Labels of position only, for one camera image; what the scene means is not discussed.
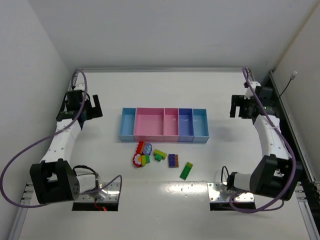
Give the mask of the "dark green lego brick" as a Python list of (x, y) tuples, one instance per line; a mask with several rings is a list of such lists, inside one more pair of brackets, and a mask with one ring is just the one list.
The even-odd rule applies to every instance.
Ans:
[(163, 159), (163, 157), (159, 154), (156, 154), (154, 157), (155, 157), (155, 160), (157, 160), (158, 162), (160, 162)]

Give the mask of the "small lime lego brick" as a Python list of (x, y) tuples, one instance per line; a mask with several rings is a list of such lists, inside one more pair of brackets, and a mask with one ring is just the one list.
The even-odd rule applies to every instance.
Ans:
[(190, 163), (190, 162), (187, 162), (187, 163), (186, 163), (186, 166), (188, 166), (189, 168), (192, 168), (192, 167), (193, 167), (193, 164)]

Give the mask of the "purple lego brick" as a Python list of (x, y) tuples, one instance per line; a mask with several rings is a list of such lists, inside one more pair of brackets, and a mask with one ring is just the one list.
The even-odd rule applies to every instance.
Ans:
[(176, 167), (176, 155), (175, 154), (169, 154), (168, 155), (168, 166), (170, 168)]

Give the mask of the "long green lego plate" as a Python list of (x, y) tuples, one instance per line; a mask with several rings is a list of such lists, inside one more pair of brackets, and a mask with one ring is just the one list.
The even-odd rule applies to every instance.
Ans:
[(186, 164), (185, 167), (183, 168), (183, 170), (182, 170), (182, 172), (181, 172), (181, 174), (180, 174), (179, 177), (180, 177), (182, 180), (185, 181), (185, 180), (187, 179), (187, 177), (188, 177), (188, 175), (189, 175), (192, 167), (193, 167), (193, 165), (188, 165), (188, 164)]

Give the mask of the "orange lego brick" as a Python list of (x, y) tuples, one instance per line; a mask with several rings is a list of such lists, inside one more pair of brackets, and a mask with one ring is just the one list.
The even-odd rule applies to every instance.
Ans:
[(174, 167), (179, 167), (179, 156), (177, 154), (174, 156)]

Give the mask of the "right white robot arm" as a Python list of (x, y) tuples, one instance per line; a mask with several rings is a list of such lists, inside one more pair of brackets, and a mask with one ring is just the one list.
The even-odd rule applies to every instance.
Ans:
[(289, 152), (281, 133), (281, 115), (271, 99), (273, 89), (262, 87), (257, 81), (244, 84), (244, 95), (231, 97), (230, 117), (252, 120), (261, 145), (262, 159), (251, 174), (232, 172), (227, 177), (228, 191), (248, 191), (254, 195), (275, 198), (284, 190), (283, 201), (288, 201), (303, 173), (300, 162), (293, 166), (293, 154)]

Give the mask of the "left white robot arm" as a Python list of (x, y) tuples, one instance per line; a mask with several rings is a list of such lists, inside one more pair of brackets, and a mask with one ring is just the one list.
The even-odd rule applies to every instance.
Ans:
[(85, 95), (84, 91), (84, 83), (67, 91), (65, 108), (56, 118), (58, 134), (40, 163), (30, 167), (34, 191), (42, 205), (75, 201), (80, 194), (98, 188), (96, 171), (78, 175), (70, 166), (73, 147), (84, 123), (103, 115), (98, 96)]

